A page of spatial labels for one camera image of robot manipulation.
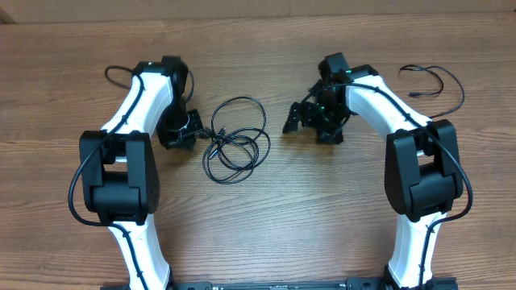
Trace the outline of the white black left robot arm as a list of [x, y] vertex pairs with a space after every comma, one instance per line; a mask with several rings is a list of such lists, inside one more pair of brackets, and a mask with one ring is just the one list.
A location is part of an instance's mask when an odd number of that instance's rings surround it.
[[203, 125], [198, 111], [186, 107], [183, 93], [193, 75], [179, 56], [140, 61], [129, 72], [129, 92], [118, 111], [79, 139], [69, 211], [81, 224], [114, 235], [130, 276], [126, 289], [172, 289], [173, 272], [156, 231], [160, 179], [152, 137], [167, 150], [192, 150]]

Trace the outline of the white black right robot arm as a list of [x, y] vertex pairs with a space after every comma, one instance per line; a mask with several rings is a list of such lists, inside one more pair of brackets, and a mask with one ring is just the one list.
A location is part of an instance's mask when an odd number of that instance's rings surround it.
[[384, 186], [397, 213], [393, 254], [377, 278], [348, 278], [342, 289], [457, 289], [456, 278], [438, 278], [431, 259], [440, 226], [471, 183], [460, 165], [455, 127], [409, 107], [369, 64], [350, 67], [342, 53], [318, 65], [319, 80], [295, 102], [283, 133], [313, 128], [322, 144], [343, 142], [343, 126], [358, 115], [385, 141]]

